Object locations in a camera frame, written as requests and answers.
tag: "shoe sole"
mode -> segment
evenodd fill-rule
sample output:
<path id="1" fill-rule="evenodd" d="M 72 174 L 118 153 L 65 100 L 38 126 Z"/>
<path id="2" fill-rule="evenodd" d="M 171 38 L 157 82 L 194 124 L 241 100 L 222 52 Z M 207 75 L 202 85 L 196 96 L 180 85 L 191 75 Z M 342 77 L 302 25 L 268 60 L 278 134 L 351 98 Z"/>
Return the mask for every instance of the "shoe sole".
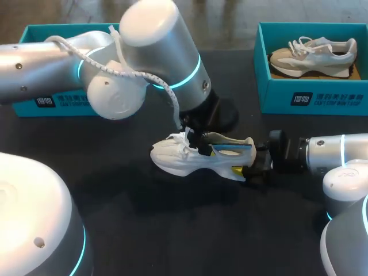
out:
<path id="1" fill-rule="evenodd" d="M 328 75 L 328 76 L 334 76 L 336 78 L 348 78 L 350 76 L 350 68 L 336 68 L 336 67 L 319 67 L 314 69 L 306 69 L 306 70 L 289 70 L 284 69 L 278 66 L 275 66 L 271 63 L 272 67 L 274 67 L 277 71 L 287 75 L 291 76 L 293 78 L 300 78 L 307 72 L 311 71 L 317 71 L 322 74 Z"/>
<path id="2" fill-rule="evenodd" d="M 201 167 L 201 168 L 195 168 L 195 169 L 188 169 L 188 170 L 176 170 L 174 168 L 167 168 L 161 165 L 158 165 L 155 163 L 156 166 L 158 166 L 161 170 L 172 174 L 172 175 L 176 175 L 178 177 L 186 177 L 188 175 L 190 175 L 191 173 L 200 170 L 202 168 L 208 168 L 210 170 L 213 170 L 214 172 L 216 172 L 219 176 L 223 177 L 223 178 L 227 178 L 227 179 L 231 179 L 231 180 L 235 180 L 235 181 L 241 181 L 244 182 L 246 181 L 245 178 L 241 177 L 240 175 L 236 175 L 234 174 L 234 172 L 232 171 L 231 168 L 209 168 L 209 167 Z"/>

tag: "shoelace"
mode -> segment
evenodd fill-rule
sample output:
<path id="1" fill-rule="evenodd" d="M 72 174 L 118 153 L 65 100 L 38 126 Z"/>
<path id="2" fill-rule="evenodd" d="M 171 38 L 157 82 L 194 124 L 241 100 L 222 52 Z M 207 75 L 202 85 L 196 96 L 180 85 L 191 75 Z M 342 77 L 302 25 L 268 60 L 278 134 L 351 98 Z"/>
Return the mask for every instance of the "shoelace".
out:
<path id="1" fill-rule="evenodd" d="M 309 37 L 301 36 L 301 37 L 299 37 L 299 43 L 296 40 L 294 40 L 293 43 L 291 41 L 289 41 L 288 45 L 289 45 L 290 49 L 292 50 L 293 56 L 297 56 L 297 55 L 300 56 L 302 53 L 306 54 L 307 52 L 314 53 L 314 52 L 316 52 L 315 51 L 316 49 L 325 47 L 325 45 L 317 46 L 317 47 L 314 47 L 314 48 L 306 47 L 303 44 L 303 42 L 301 42 L 302 39 L 307 39 L 309 41 L 312 40 Z"/>
<path id="2" fill-rule="evenodd" d="M 187 157 L 189 152 L 198 152 L 198 148 L 191 148 L 190 147 L 190 142 L 187 138 L 188 133 L 190 131 L 190 128 L 185 128 L 185 132 L 181 132 L 181 133 L 173 133 L 171 135 L 169 135 L 168 138 L 173 138 L 175 142 L 177 142 L 179 144 L 179 153 L 183 156 L 183 157 Z"/>

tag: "teal shoe box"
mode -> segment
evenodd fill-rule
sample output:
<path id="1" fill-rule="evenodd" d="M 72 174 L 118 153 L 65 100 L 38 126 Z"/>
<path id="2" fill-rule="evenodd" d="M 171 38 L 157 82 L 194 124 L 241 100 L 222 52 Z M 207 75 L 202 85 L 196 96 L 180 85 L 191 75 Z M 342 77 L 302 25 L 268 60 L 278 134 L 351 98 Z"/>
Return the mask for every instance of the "teal shoe box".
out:
<path id="1" fill-rule="evenodd" d="M 43 42 L 49 36 L 65 39 L 92 30 L 110 33 L 109 26 L 118 29 L 119 24 L 65 24 L 29 25 L 25 28 L 20 43 Z M 14 103 L 13 109 L 19 117 L 97 116 L 91 108 L 84 90 L 61 91 L 30 101 Z"/>
<path id="2" fill-rule="evenodd" d="M 275 79 L 267 55 L 288 42 L 306 36 L 331 41 L 356 40 L 355 67 L 360 80 L 351 79 Z M 261 22 L 254 49 L 262 113 L 368 116 L 368 29 L 366 24 Z"/>

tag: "sneaker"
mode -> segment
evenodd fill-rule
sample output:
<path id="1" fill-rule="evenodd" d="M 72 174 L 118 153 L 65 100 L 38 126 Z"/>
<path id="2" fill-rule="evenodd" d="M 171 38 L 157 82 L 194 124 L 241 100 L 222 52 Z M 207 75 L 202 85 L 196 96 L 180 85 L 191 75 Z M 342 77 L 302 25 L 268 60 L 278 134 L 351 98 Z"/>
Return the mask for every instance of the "sneaker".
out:
<path id="1" fill-rule="evenodd" d="M 167 173 L 185 177 L 200 168 L 209 168 L 221 177 L 245 181 L 243 166 L 251 167 L 256 149 L 252 138 L 235 140 L 218 133 L 208 133 L 203 140 L 210 151 L 193 148 L 189 128 L 153 145 L 152 161 Z"/>
<path id="2" fill-rule="evenodd" d="M 270 57 L 271 65 L 281 73 L 299 78 L 309 71 L 318 71 L 328 76 L 348 78 L 349 67 L 357 56 L 357 42 L 332 42 L 324 37 L 312 40 L 300 37 L 299 43 L 289 42 L 290 48 L 279 49 Z"/>

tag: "black table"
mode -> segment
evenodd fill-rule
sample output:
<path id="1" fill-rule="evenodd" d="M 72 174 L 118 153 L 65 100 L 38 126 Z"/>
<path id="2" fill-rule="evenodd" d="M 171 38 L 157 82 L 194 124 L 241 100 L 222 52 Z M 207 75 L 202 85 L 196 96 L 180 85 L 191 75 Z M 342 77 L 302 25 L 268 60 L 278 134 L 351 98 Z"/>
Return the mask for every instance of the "black table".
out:
<path id="1" fill-rule="evenodd" d="M 364 117 L 261 114 L 252 51 L 201 55 L 216 92 L 239 108 L 231 137 L 367 132 Z M 119 122 L 0 112 L 0 150 L 47 164 L 70 188 L 91 237 L 95 276 L 325 275 L 321 179 L 273 175 L 264 191 L 211 172 L 163 177 L 150 146 L 176 130 L 153 90 L 137 114 Z"/>

